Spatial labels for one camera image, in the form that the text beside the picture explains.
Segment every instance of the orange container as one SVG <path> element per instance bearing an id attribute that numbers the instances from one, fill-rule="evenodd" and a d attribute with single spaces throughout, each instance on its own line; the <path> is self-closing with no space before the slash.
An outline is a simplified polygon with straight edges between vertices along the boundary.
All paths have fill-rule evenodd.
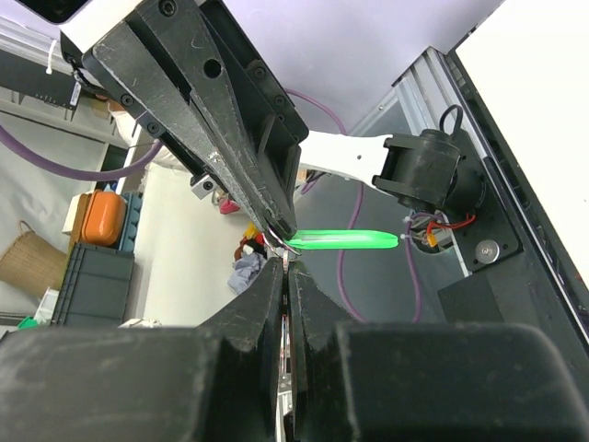
<path id="1" fill-rule="evenodd" d="M 82 240 L 96 246 L 113 245 L 122 230 L 125 202 L 114 192 L 94 191 L 88 206 Z"/>

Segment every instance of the green plastic stick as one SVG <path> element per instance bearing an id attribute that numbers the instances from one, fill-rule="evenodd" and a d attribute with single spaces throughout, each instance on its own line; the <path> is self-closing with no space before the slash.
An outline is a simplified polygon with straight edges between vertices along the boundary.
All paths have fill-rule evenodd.
<path id="1" fill-rule="evenodd" d="M 398 246 L 395 235 L 376 230 L 299 230 L 285 242 L 302 250 L 393 249 Z"/>

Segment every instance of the screw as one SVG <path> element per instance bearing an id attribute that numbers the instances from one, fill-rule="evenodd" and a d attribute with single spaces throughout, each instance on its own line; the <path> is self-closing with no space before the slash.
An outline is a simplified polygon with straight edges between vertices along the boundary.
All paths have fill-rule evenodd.
<path id="1" fill-rule="evenodd" d="M 174 0 L 162 0 L 159 2 L 159 12 L 166 17 L 172 17 L 176 14 L 176 2 Z"/>
<path id="2" fill-rule="evenodd" d="M 257 67 L 256 69 L 254 69 L 254 76 L 258 79 L 262 79 L 266 76 L 266 69 L 264 69 L 263 67 Z"/>
<path id="3" fill-rule="evenodd" d="M 492 239 L 485 239 L 477 244 L 477 248 L 475 249 L 477 259 L 474 260 L 474 263 L 491 264 L 499 259 L 499 255 L 499 244 Z"/>
<path id="4" fill-rule="evenodd" d="M 157 134 L 159 132 L 159 126 L 154 122 L 147 124 L 147 132 L 150 134 Z"/>
<path id="5" fill-rule="evenodd" d="M 129 107 L 135 104 L 135 100 L 129 94 L 125 94 L 121 97 L 121 103 L 123 106 Z"/>

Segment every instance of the red wire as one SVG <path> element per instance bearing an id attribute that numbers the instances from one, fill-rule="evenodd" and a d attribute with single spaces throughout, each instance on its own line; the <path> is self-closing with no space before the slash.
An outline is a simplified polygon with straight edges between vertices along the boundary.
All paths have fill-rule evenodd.
<path id="1" fill-rule="evenodd" d="M 432 229 L 434 227 L 449 228 L 451 230 L 454 230 L 456 228 L 466 227 L 469 224 L 473 223 L 475 219 L 477 219 L 477 217 L 475 215 L 467 215 L 467 219 L 465 221 L 461 221 L 459 223 L 454 223 L 454 224 L 438 224 L 435 221 L 430 221 L 430 224 L 427 225 L 426 233 L 428 235 L 432 235 Z"/>

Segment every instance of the bolt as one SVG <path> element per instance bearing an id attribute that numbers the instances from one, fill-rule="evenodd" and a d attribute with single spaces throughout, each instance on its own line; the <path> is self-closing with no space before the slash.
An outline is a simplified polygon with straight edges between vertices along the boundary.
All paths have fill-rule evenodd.
<path id="1" fill-rule="evenodd" d="M 263 67 L 257 67 L 256 69 L 254 69 L 254 76 L 258 79 L 262 79 L 266 76 L 266 69 L 264 69 Z"/>
<path id="2" fill-rule="evenodd" d="M 134 103 L 135 103 L 135 100 L 129 94 L 124 94 L 121 97 L 121 104 L 123 106 L 129 107 L 129 106 L 132 106 Z"/>
<path id="3" fill-rule="evenodd" d="M 159 12 L 166 17 L 172 17 L 176 14 L 176 2 L 174 0 L 162 0 L 159 2 Z"/>
<path id="4" fill-rule="evenodd" d="M 150 134 L 157 134 L 159 132 L 159 126 L 154 122 L 147 124 L 147 132 Z"/>

